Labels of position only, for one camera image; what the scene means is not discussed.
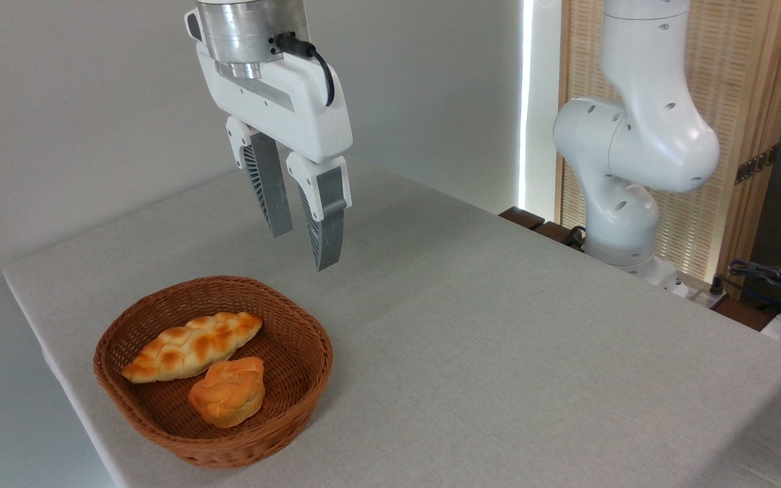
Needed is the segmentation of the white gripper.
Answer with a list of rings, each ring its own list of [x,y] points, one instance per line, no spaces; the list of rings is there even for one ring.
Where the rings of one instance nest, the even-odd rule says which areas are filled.
[[[351,206],[340,156],[353,145],[343,90],[338,85],[326,105],[325,72],[313,60],[282,56],[261,65],[260,78],[238,79],[219,69],[204,43],[196,52],[211,97],[230,115],[226,130],[235,164],[247,171],[270,232],[279,237],[294,228],[277,141],[295,151],[286,167],[300,191],[316,268],[334,265],[343,248],[344,210]]]

